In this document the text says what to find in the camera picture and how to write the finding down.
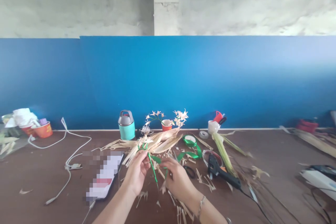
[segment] red container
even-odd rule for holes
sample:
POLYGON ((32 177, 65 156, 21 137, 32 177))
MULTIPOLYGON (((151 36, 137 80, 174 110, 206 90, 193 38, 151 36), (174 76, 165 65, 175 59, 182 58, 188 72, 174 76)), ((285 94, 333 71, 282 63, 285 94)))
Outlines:
POLYGON ((215 118, 213 119, 213 121, 216 121, 219 123, 219 121, 223 118, 223 115, 219 112, 219 111, 216 111, 216 116, 215 118))
POLYGON ((163 123, 161 123, 162 124, 162 131, 168 131, 168 130, 172 129, 173 125, 168 119, 163 120, 162 122, 163 122, 163 123))
POLYGON ((311 120, 303 120, 301 119, 299 123, 297 124, 296 128, 299 130, 303 130, 309 133, 314 133, 316 128, 319 126, 319 124, 311 121, 311 120))
POLYGON ((26 126, 23 126, 22 131, 24 133, 26 133, 28 136, 32 135, 33 137, 37 137, 37 134, 34 132, 34 130, 32 129, 32 126, 33 124, 30 124, 30 125, 26 125, 26 126))
POLYGON ((40 138, 47 138, 50 137, 53 134, 53 131, 51 130, 50 122, 46 125, 43 125, 41 127, 36 127, 36 125, 32 126, 32 129, 35 131, 35 133, 40 137, 40 138))

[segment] flower arrangement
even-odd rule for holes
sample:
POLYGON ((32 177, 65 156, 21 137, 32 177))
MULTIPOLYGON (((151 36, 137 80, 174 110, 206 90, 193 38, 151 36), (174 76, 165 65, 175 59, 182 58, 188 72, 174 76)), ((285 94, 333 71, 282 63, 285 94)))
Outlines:
POLYGON ((161 111, 157 111, 156 113, 154 111, 152 111, 152 114, 148 114, 146 116, 146 124, 145 125, 149 125, 152 121, 155 120, 159 120, 162 125, 164 126, 170 126, 170 125, 176 125, 178 127, 182 127, 184 125, 184 122, 186 121, 186 119, 188 118, 187 116, 187 111, 186 109, 184 109, 184 112, 181 111, 174 111, 176 117, 174 120, 162 120, 162 118, 165 116, 163 113, 161 113, 161 111))

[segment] forearm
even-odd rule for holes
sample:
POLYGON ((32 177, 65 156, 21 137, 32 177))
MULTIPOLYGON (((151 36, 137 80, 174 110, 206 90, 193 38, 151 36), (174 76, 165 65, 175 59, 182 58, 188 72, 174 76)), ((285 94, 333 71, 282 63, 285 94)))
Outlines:
POLYGON ((93 224, 124 224, 134 200, 134 192, 123 184, 93 224))
MULTIPOLYGON (((191 197, 191 200, 186 202, 187 207, 194 213, 195 216, 198 216, 200 209, 201 200, 203 194, 199 191, 194 193, 191 197)), ((205 199, 201 208, 201 215, 199 221, 202 224, 227 224, 228 222, 223 217, 223 215, 210 203, 208 199, 205 199)))

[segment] teal water bottle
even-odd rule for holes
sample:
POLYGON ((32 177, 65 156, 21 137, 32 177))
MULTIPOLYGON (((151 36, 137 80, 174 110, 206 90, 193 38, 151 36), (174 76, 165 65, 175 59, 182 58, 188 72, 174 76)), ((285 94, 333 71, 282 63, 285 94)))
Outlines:
POLYGON ((135 138, 135 125, 131 111, 122 110, 120 112, 118 124, 122 140, 132 140, 135 138))

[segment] white charging cable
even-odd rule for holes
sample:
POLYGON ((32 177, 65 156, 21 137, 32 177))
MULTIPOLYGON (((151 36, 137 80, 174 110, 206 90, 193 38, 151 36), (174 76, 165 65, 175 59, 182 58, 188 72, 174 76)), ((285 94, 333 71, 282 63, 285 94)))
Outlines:
POLYGON ((85 218, 84 218, 84 220, 83 220, 82 224, 84 224, 84 222, 85 222, 86 218, 87 218, 87 217, 88 217, 88 215, 89 215, 89 212, 90 212, 90 210, 93 208, 93 206, 95 205, 95 203, 96 203, 96 201, 94 201, 94 202, 91 204, 91 206, 89 207, 88 213, 86 214, 86 216, 85 216, 85 218))
POLYGON ((82 166, 81 166, 80 164, 69 165, 69 163, 70 163, 71 159, 73 159, 74 157, 77 157, 77 156, 79 156, 79 155, 82 155, 82 153, 77 154, 77 155, 75 155, 75 154, 76 154, 77 151, 79 151, 80 148, 82 148, 84 145, 86 145, 88 142, 90 142, 90 141, 92 140, 92 138, 89 137, 89 136, 82 136, 82 135, 77 135, 77 134, 75 134, 75 133, 71 133, 71 132, 68 130, 67 125, 66 125, 65 120, 64 120, 63 117, 62 117, 62 119, 61 119, 61 122, 62 122, 62 124, 63 124, 63 126, 64 126, 64 128, 65 128, 64 137, 63 137, 61 140, 59 140, 59 141, 57 141, 56 143, 53 143, 52 145, 49 145, 49 146, 47 146, 47 147, 39 147, 39 146, 33 144, 33 143, 30 141, 30 138, 28 138, 28 143, 30 143, 31 145, 33 145, 34 147, 36 147, 36 148, 38 148, 38 149, 46 149, 46 148, 49 148, 49 147, 51 147, 51 146, 53 146, 53 145, 55 145, 55 144, 61 142, 61 141, 66 137, 67 133, 69 133, 69 134, 71 134, 71 135, 75 135, 75 136, 77 136, 77 137, 89 138, 89 140, 88 140, 85 144, 83 144, 82 146, 80 146, 80 147, 79 147, 79 148, 78 148, 78 149, 77 149, 77 150, 76 150, 76 151, 75 151, 75 152, 68 158, 68 160, 65 162, 65 169, 66 169, 66 171, 69 173, 69 179, 68 179, 68 181, 65 183, 65 185, 63 186, 63 188, 60 190, 60 192, 59 192, 54 198, 51 198, 50 200, 48 200, 48 201, 45 203, 45 205, 49 205, 51 202, 53 202, 55 199, 57 199, 57 197, 61 194, 61 192, 64 190, 64 188, 68 185, 68 183, 69 183, 69 181, 70 181, 70 179, 71 179, 71 172, 70 172, 70 170, 76 170, 76 169, 81 169, 81 168, 82 168, 82 166))

